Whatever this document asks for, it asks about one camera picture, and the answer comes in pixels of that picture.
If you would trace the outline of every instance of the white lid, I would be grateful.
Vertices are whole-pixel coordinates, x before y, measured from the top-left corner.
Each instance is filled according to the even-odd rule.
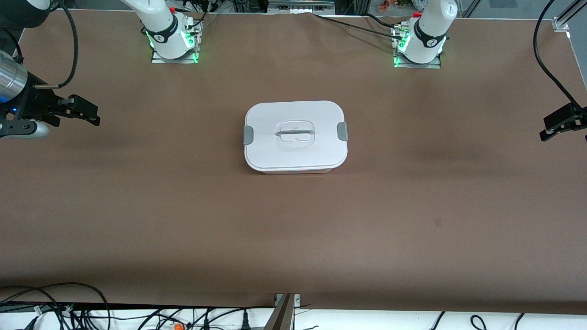
[[[245,118],[245,158],[258,171],[332,169],[346,159],[346,140],[345,116],[330,101],[260,103]]]

